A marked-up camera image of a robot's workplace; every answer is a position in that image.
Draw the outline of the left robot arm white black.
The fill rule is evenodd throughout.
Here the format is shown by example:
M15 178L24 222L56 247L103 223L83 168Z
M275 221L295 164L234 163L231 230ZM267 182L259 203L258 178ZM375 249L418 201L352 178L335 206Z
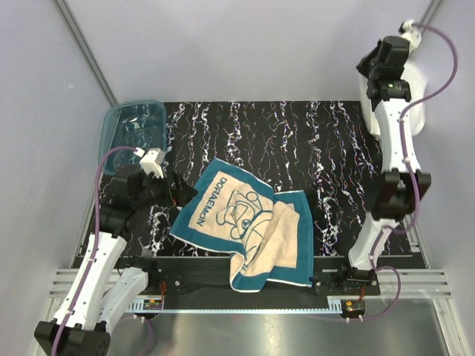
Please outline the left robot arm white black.
M106 355L111 334L121 316L141 293L163 289L157 262L140 255L124 265L118 281L109 278L131 239L134 217L154 205L177 212L197 190L183 176L157 177L126 165L116 170L109 185L110 201L101 204L94 219L97 231L72 286L50 321L37 324L34 337L47 355Z

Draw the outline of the teal beige Doraemon towel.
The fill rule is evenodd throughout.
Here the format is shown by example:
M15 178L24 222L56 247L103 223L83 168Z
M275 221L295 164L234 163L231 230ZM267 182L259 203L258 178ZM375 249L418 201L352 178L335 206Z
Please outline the teal beige Doraemon towel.
M215 158L181 208L172 237L226 253L250 276L274 266L296 268L314 256L313 219L304 191L276 192L248 171Z

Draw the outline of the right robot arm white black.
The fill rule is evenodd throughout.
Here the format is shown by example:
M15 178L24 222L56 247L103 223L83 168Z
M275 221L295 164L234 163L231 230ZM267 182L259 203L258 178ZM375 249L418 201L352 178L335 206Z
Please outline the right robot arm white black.
M431 176L422 172L413 148L412 93L403 77L409 55L419 43L416 35L386 36L356 67L367 129L379 138L383 159L376 198L333 280L345 294L378 285L376 265L387 238L406 216L416 212L431 184Z

